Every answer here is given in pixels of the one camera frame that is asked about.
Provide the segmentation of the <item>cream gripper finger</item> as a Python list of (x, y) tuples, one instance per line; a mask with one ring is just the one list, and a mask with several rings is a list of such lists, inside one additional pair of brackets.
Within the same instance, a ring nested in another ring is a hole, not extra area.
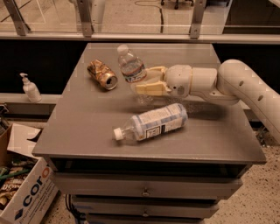
[(154, 83), (136, 85), (136, 92), (139, 95), (162, 96), (167, 95), (171, 90), (167, 87), (165, 82), (157, 81)]
[(165, 66), (154, 66), (146, 68), (147, 81), (162, 81), (165, 77), (167, 68)]

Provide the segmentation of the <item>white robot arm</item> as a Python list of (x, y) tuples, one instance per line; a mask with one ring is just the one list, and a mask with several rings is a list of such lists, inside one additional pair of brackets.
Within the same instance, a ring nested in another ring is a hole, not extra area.
[(146, 70), (147, 76), (134, 91), (139, 95), (186, 98), (194, 95), (206, 102), (233, 105), (244, 102), (280, 142), (280, 94), (248, 65), (228, 59), (215, 68), (175, 65)]

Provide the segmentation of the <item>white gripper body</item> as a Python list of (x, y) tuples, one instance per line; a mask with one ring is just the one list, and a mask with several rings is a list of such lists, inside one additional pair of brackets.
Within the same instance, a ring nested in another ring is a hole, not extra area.
[(169, 67), (164, 75), (164, 81), (168, 87), (167, 93), (173, 97), (187, 97), (190, 92), (192, 70), (189, 65)]

